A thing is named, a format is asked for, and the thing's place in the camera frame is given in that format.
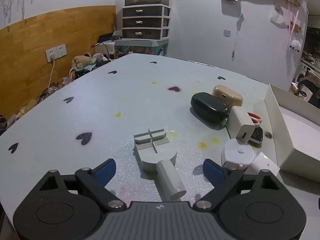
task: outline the white box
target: white box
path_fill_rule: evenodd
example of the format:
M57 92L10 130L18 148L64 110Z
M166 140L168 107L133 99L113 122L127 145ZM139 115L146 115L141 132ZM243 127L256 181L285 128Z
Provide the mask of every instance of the white box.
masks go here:
M280 169L320 182L320 109L272 85L264 100Z
M102 53L108 55L108 52L113 52L115 55L115 42L114 41L104 41L94 47L95 54Z

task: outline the table surface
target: table surface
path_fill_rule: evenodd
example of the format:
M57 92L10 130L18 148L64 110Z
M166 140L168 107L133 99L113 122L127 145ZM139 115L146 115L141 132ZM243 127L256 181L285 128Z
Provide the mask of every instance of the table surface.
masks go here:
M220 152L229 135L222 125L212 127L199 119L190 100L197 92L211 93L218 84L241 94L243 107L260 115L262 129L272 135L264 102L266 84L195 62L131 54L55 92L0 137L0 202L9 219L48 170L73 174L108 158L117 165L108 190L127 204L166 201L156 176L141 170L133 150L133 135L148 128L168 131L178 151L176 168L187 190L181 200L192 205L213 189L200 165L206 158L221 164ZM172 87L180 91L169 90ZM64 101L70 97L71 102ZM82 145L76 137L86 132L92 137ZM18 147L12 154L8 149L15 143ZM264 136L262 146L255 146L256 154L262 151L276 163L273 138ZM306 211L307 225L300 239L316 239L320 235L320 184L285 172L277 177Z

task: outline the white cable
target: white cable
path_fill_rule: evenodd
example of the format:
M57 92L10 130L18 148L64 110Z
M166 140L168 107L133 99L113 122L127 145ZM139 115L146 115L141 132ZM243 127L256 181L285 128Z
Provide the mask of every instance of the white cable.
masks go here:
M50 75L50 80L49 80L48 89L50 88L50 83L51 83L51 79L52 79L53 69L54 69L54 60L53 60L53 64L52 64L52 70L51 70L51 75Z
M26 106L24 106L24 107L22 107L22 108L20 109L20 112L16 115L16 121L17 121L17 119L18 119L20 116L23 116L23 115L24 115L25 109L26 109Z

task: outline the washing machine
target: washing machine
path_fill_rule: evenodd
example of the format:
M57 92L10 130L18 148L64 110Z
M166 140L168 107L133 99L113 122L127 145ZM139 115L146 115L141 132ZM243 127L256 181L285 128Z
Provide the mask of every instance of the washing machine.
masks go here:
M298 84L299 83L299 79L304 77L306 75L306 72L307 70L310 72L310 73L314 73L315 70L313 68L311 68L309 65L303 63L302 61L299 62L299 65L298 65L298 69L296 71L296 74L293 78L293 82Z

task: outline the yellow stain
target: yellow stain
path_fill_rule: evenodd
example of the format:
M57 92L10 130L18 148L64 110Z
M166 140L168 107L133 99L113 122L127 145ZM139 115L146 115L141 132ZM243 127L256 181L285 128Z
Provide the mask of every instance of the yellow stain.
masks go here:
M211 141L212 141L213 143L219 143L219 142L220 142L217 137L212 137L212 138L211 138Z
M177 136L177 133L172 130L172 131L167 132L167 135L168 135L168 136L171 136L171 137L176 137L176 136Z
M204 142L198 142L198 147L200 149L206 149L207 145Z
M114 117L121 117L122 114L121 114L121 113L115 113L113 116L114 116Z

